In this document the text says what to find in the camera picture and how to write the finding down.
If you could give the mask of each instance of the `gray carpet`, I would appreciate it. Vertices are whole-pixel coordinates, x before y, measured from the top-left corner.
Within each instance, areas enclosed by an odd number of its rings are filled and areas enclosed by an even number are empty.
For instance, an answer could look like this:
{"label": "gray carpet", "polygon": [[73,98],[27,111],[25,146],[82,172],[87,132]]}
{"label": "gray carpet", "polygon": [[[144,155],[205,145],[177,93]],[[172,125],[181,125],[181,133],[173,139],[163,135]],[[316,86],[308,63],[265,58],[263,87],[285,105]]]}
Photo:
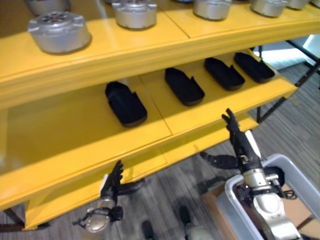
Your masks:
{"label": "gray carpet", "polygon": [[[307,71],[303,64],[285,68],[281,73],[293,82]],[[253,134],[266,157],[274,153],[287,155],[306,174],[310,181],[320,183],[320,91],[319,75],[313,77],[272,116],[263,122]],[[233,154],[229,142],[208,150],[211,154]],[[230,177],[232,172],[219,170],[204,162],[198,155],[190,157],[146,179],[146,186],[131,196],[120,198],[124,208],[124,220],[112,226],[109,240],[142,240],[141,223],[152,222],[158,240],[183,240],[184,231],[177,218],[180,204],[189,207],[195,224],[203,225],[217,240],[222,236],[215,220],[200,198],[200,193],[216,176]],[[83,230],[71,222],[82,217],[88,207],[80,207],[52,220],[45,230],[0,233],[0,240],[80,240]],[[22,215],[23,206],[15,207]],[[10,222],[0,213],[0,223]]]}

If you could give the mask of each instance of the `gray plastic bin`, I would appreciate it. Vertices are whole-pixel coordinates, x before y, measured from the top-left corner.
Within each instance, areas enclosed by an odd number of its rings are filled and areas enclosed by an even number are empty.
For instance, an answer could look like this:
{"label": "gray plastic bin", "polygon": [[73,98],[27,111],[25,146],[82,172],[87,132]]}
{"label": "gray plastic bin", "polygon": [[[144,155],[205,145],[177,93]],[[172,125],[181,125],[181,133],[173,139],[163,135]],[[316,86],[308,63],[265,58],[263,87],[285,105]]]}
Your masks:
{"label": "gray plastic bin", "polygon": [[[285,155],[274,154],[262,162],[263,167],[279,167],[285,173],[285,183],[295,192],[311,213],[320,220],[320,193]],[[225,214],[234,233],[240,240],[263,240],[236,198],[233,188],[244,180],[241,174],[226,181],[224,192],[217,197],[217,205]]]}

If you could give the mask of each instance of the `shelf board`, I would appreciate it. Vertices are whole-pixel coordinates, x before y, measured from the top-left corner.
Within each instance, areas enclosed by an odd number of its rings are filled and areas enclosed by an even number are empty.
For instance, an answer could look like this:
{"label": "shelf board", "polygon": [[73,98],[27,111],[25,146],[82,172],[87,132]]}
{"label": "shelf board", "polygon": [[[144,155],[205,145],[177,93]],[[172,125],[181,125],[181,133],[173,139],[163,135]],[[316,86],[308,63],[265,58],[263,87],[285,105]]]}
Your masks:
{"label": "shelf board", "polygon": [[[237,119],[243,131],[258,125],[247,114],[242,114]],[[181,137],[161,148],[148,151],[139,157],[125,159],[124,182],[146,177],[228,138],[226,124],[221,122]],[[33,197],[26,205],[26,229],[33,229],[41,223],[98,199],[102,178],[110,171],[111,168],[108,168],[57,190]]]}
{"label": "shelf board", "polygon": [[0,166],[0,209],[141,151],[171,132],[138,77],[122,80],[148,117],[123,127],[105,97],[105,84],[13,107],[8,112],[7,156]]}
{"label": "shelf board", "polygon": [[[271,35],[276,33],[274,37],[279,37],[278,34],[286,35],[287,38],[283,39],[287,40],[293,38],[293,31],[297,31],[298,35],[301,35],[301,32],[308,35],[311,28],[319,28],[320,11],[309,4],[303,10],[285,8],[279,17],[266,17],[253,12],[249,2],[233,2],[226,19],[211,21],[196,16],[192,4],[172,0],[156,0],[156,3],[191,38],[237,31],[238,38],[246,37],[251,42],[252,36],[246,33],[258,30],[261,38],[265,38],[267,34],[269,40]],[[232,41],[237,39],[225,39],[227,45],[231,45]]]}
{"label": "shelf board", "polygon": [[73,0],[93,38],[84,50],[50,55],[39,50],[26,26],[33,18],[23,0],[0,1],[0,109],[239,49],[319,33],[320,10],[285,9],[278,18],[233,4],[224,21],[193,15],[190,5],[158,0],[157,24],[132,31],[116,24],[103,1]]}
{"label": "shelf board", "polygon": [[[251,54],[259,59],[249,50],[240,52]],[[192,107],[182,105],[173,94],[164,80],[165,70],[140,76],[168,128],[174,135],[191,131],[208,123],[222,121],[221,114],[227,108],[237,114],[243,113],[280,96],[287,97],[297,89],[279,73],[276,73],[276,76],[267,83],[256,83],[234,63],[233,57],[234,53],[228,53],[215,58],[222,60],[228,66],[233,64],[235,69],[245,78],[244,85],[236,91],[224,90],[206,71],[204,60],[176,67],[184,71],[188,77],[194,76],[196,82],[205,92],[203,101]]]}
{"label": "shelf board", "polygon": [[[219,58],[229,64],[232,54]],[[0,210],[92,175],[118,159],[135,157],[220,123],[226,108],[238,115],[296,89],[279,75],[258,84],[238,69],[246,78],[245,85],[225,91],[201,64],[181,66],[206,92],[203,102],[193,107],[178,102],[165,84],[163,71],[141,76],[144,85],[138,77],[123,79],[148,111],[146,122],[134,128],[123,127],[114,116],[104,84],[10,108],[7,157],[0,167],[4,183]]]}
{"label": "shelf board", "polygon": [[[111,5],[103,1],[73,0],[71,8],[86,19],[92,42],[83,50],[54,55],[42,52],[26,31],[28,22],[35,16],[28,11],[24,0],[0,1],[0,52],[5,59],[0,66],[0,108],[4,101],[10,107],[67,92],[70,85],[74,90],[118,79],[109,78],[112,64],[105,62],[97,67],[96,61],[188,38],[161,10],[157,12],[157,25],[136,31],[118,26]],[[119,71],[123,72],[130,61],[121,64]],[[59,85],[63,85],[63,90],[57,90]]]}
{"label": "shelf board", "polygon": [[[123,183],[141,179],[167,165],[166,159],[157,148],[135,158],[124,158],[122,162]],[[112,168],[113,165],[57,190],[33,197],[26,204],[25,229],[33,229],[41,223],[98,199],[102,179]]]}

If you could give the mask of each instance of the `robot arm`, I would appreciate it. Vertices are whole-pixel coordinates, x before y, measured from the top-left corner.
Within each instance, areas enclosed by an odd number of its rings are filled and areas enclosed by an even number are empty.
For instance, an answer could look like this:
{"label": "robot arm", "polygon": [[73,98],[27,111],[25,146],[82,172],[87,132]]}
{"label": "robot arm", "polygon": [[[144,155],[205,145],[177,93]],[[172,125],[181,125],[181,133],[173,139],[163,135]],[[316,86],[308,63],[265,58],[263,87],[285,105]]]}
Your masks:
{"label": "robot arm", "polygon": [[254,138],[250,134],[241,132],[238,122],[230,109],[227,115],[222,115],[226,121],[226,128],[230,132],[230,142],[233,146],[235,157],[225,158],[211,156],[207,153],[200,155],[209,160],[215,167],[231,166],[238,168],[244,177],[246,198],[250,207],[260,219],[264,236],[267,240],[302,240],[301,235],[285,213],[284,204],[279,197],[289,198],[288,194],[281,190],[277,174],[266,176],[261,165],[261,155]]}
{"label": "robot arm", "polygon": [[136,182],[121,184],[123,171],[124,165],[121,161],[118,161],[100,191],[97,208],[89,208],[86,215],[74,221],[73,225],[79,225],[89,233],[98,234],[113,222],[122,220],[124,212],[121,206],[117,206],[118,196],[136,192],[144,182],[144,179],[141,179]]}

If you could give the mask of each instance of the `metal cylinder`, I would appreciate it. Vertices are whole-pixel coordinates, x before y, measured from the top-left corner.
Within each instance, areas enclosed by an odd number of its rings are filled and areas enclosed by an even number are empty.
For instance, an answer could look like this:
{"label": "metal cylinder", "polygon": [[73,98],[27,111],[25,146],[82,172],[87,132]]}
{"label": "metal cylinder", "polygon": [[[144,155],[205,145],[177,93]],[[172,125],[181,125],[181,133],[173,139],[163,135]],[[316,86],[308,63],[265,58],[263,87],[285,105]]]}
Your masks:
{"label": "metal cylinder", "polygon": [[255,168],[249,171],[244,172],[243,174],[244,182],[250,188],[260,188],[267,186],[271,188],[269,182],[266,179],[266,175],[261,168]]}
{"label": "metal cylinder", "polygon": [[103,199],[100,199],[98,202],[98,208],[107,208],[107,209],[113,209],[116,206],[116,203],[113,199],[110,197],[106,197]]}
{"label": "metal cylinder", "polygon": [[93,215],[89,218],[85,229],[93,234],[98,234],[110,226],[110,217],[105,215]]}
{"label": "metal cylinder", "polygon": [[308,1],[309,0],[288,0],[286,6],[290,9],[301,10],[308,4]]}
{"label": "metal cylinder", "polygon": [[83,16],[53,11],[29,22],[28,32],[38,47],[48,53],[68,53],[86,46],[91,35]]}
{"label": "metal cylinder", "polygon": [[116,23],[128,29],[145,29],[157,23],[157,5],[148,0],[112,3]]}
{"label": "metal cylinder", "polygon": [[24,0],[30,12],[42,15],[53,11],[67,11],[70,9],[69,0]]}
{"label": "metal cylinder", "polygon": [[286,0],[253,0],[251,10],[267,17],[278,17],[287,5]]}
{"label": "metal cylinder", "polygon": [[310,3],[315,5],[317,8],[320,8],[320,0],[310,0]]}
{"label": "metal cylinder", "polygon": [[209,20],[222,20],[228,16],[231,0],[194,0],[193,13]]}

